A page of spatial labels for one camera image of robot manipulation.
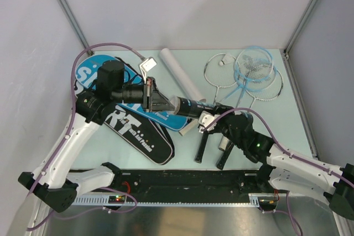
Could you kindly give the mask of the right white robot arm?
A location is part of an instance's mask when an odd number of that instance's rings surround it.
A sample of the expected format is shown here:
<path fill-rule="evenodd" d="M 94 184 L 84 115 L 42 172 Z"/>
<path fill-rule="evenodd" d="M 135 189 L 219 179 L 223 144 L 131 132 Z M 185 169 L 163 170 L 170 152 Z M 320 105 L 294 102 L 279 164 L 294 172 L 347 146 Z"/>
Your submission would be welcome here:
<path fill-rule="evenodd" d="M 255 179 L 262 192 L 272 188 L 311 197 L 327 204 L 332 211 L 353 219 L 353 165 L 328 164 L 285 148 L 268 124 L 268 135 L 253 128 L 253 118 L 264 119 L 249 108 L 216 106 L 214 120 L 207 126 L 210 133 L 221 133 L 243 151 L 251 162 L 262 163 Z"/>

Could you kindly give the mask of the white shuttlecock tube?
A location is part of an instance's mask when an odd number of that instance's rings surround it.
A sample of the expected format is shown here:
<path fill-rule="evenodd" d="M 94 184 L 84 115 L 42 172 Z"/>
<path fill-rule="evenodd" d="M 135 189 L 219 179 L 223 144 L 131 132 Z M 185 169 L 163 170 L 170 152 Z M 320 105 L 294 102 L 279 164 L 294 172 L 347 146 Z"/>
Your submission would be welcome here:
<path fill-rule="evenodd" d="M 200 102 L 206 102 L 206 98 L 201 94 L 199 89 L 192 82 L 191 78 L 180 66 L 171 50 L 168 48 L 163 48 L 159 52 L 159 57 L 188 98 Z"/>

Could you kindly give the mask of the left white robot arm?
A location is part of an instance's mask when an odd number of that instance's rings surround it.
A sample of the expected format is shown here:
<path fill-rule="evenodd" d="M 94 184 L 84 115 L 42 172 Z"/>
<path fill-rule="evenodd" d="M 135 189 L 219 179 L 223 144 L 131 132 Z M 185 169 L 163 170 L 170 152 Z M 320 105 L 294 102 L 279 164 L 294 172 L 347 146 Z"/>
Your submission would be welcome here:
<path fill-rule="evenodd" d="M 58 213 L 67 210 L 78 196 L 93 190 L 119 190 L 123 184 L 122 171 L 110 162 L 89 171 L 69 173 L 86 142 L 106 119 L 111 118 L 115 107 L 114 101 L 91 88 L 75 95 L 72 114 L 57 144 L 33 172 L 21 173 L 19 183 Z M 136 127 L 141 139 L 135 147 L 152 162 L 165 165 L 175 151 L 166 129 L 159 129 L 149 119 L 145 121 L 148 128 L 141 129 L 142 122 L 136 117 L 137 113 L 129 113 L 127 109 L 118 117 L 121 127 L 126 130 L 121 136 L 125 138 L 130 134 L 130 128 Z"/>

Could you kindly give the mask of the black shuttlecock tube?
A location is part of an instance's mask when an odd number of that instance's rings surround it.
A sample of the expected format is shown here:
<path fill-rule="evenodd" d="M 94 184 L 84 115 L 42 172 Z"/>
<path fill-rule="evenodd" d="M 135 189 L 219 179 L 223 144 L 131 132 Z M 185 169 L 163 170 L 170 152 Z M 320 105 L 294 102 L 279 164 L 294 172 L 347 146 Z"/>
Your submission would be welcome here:
<path fill-rule="evenodd" d="M 203 111 L 211 113 L 215 108 L 214 104 L 178 96 L 173 96 L 169 101 L 175 107 L 171 114 L 193 119 L 198 119 Z"/>

